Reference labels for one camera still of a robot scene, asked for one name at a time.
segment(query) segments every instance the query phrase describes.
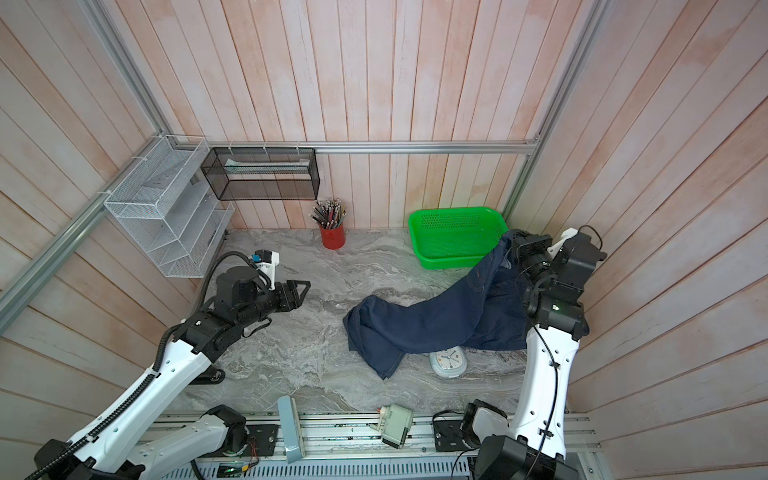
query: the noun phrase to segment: wood panel wall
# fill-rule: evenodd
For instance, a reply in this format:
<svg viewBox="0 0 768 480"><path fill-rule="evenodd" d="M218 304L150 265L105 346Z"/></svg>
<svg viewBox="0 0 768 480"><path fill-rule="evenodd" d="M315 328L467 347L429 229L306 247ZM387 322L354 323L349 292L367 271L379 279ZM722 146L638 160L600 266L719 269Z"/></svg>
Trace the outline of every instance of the wood panel wall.
<svg viewBox="0 0 768 480"><path fill-rule="evenodd" d="M176 134L212 141L524 140L594 0L104 0ZM347 227L503 209L523 156L320 155ZM237 228L310 202L240 201Z"/></svg>
<svg viewBox="0 0 768 480"><path fill-rule="evenodd" d="M77 0L0 2L0 289L153 134ZM3 475L117 398L193 294L103 220L0 338Z"/></svg>
<svg viewBox="0 0 768 480"><path fill-rule="evenodd" d="M617 2L511 219L610 254L569 402L616 478L768 478L766 25L766 0Z"/></svg>

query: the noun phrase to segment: red cup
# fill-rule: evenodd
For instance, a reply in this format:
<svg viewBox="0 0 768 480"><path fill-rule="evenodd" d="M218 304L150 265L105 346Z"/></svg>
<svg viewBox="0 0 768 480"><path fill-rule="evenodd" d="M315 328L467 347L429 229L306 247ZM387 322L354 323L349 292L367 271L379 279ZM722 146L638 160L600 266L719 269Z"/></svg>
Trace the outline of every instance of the red cup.
<svg viewBox="0 0 768 480"><path fill-rule="evenodd" d="M342 223L331 230L321 228L320 236L323 238L323 246L325 248L328 250L338 250L344 246L344 242L346 241L346 238L344 237L344 224Z"/></svg>

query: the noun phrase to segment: green basket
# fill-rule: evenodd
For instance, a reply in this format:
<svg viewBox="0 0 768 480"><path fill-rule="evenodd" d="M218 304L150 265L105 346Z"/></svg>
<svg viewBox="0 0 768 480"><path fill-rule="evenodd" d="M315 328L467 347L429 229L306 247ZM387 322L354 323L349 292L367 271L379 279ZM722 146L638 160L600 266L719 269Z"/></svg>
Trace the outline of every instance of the green basket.
<svg viewBox="0 0 768 480"><path fill-rule="evenodd" d="M413 252L430 270L475 266L509 230L487 207L419 210L408 218Z"/></svg>

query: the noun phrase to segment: marble tabletop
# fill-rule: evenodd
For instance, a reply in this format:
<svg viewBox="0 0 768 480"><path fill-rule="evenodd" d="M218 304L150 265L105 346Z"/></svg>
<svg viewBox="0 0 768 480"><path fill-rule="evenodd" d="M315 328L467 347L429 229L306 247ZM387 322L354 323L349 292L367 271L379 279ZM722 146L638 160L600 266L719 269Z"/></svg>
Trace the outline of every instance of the marble tabletop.
<svg viewBox="0 0 768 480"><path fill-rule="evenodd" d="M262 248L280 253L278 281L312 282L304 304L273 314L272 325L235 343L217 361L226 379L188 386L167 412L202 412L221 403L243 413L272 412L283 395L301 412L370 412L391 403L421 413L463 411L474 399L514 412L525 351L469 350L458 379L439 378L428 354L406 355L395 374L381 380L348 348L342 318L366 296L411 305L441 293L468 269L423 269L408 230L350 230L335 251L323 248L317 230L236 230L221 251ZM238 262L227 259L217 272Z"/></svg>

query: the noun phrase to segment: alarm clock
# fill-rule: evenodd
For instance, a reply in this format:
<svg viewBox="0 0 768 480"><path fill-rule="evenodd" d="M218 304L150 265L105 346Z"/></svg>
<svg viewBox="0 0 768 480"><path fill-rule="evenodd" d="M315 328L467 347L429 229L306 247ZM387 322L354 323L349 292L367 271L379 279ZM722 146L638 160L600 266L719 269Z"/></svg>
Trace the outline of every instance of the alarm clock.
<svg viewBox="0 0 768 480"><path fill-rule="evenodd" d="M429 354L429 364L439 377L454 379L467 370L467 357L460 346Z"/></svg>

